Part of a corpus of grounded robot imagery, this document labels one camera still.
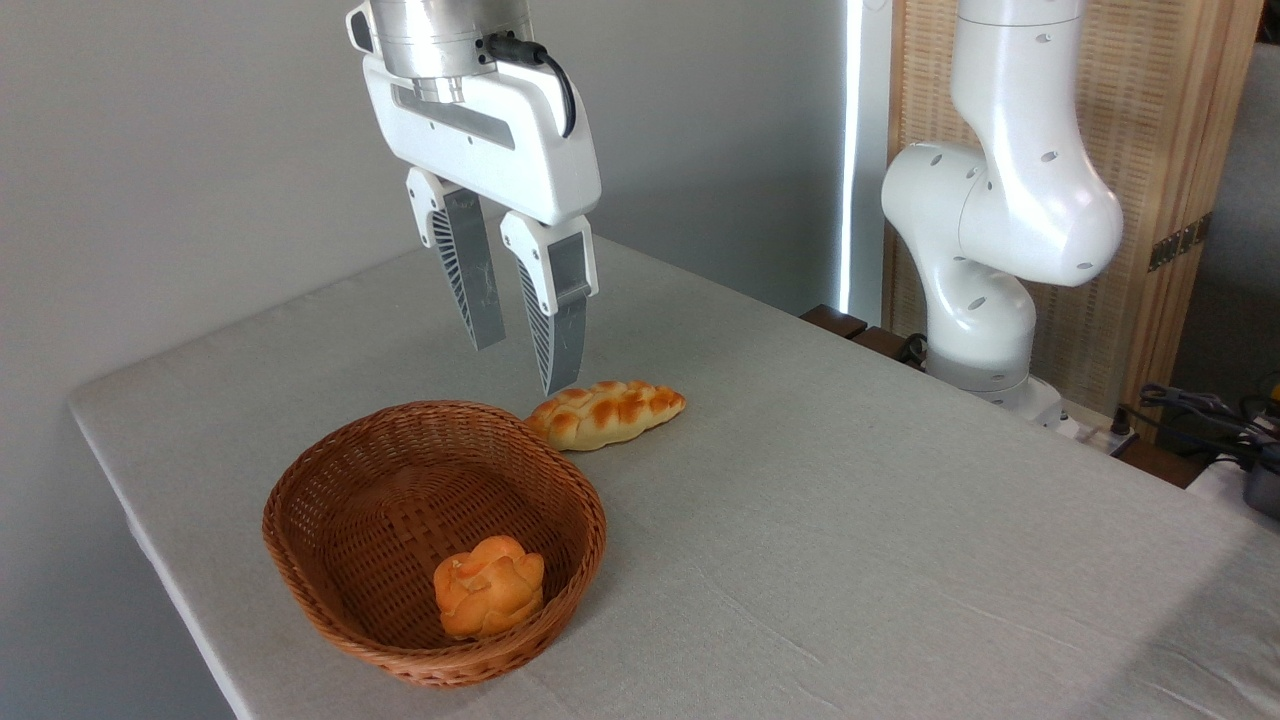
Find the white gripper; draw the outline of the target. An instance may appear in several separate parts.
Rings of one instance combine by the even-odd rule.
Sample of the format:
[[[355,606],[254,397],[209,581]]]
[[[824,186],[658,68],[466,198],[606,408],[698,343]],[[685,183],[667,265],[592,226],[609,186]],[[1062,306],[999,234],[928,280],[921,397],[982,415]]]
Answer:
[[[544,393],[575,383],[588,299],[599,291],[591,228],[579,217],[602,196],[582,105],[563,137],[562,87],[545,67],[500,61],[465,77],[463,101],[453,104],[421,100],[370,54],[364,77],[390,151],[413,165],[404,186],[420,240],[438,250],[474,347],[506,337],[481,195],[516,210],[500,233],[518,261]]]

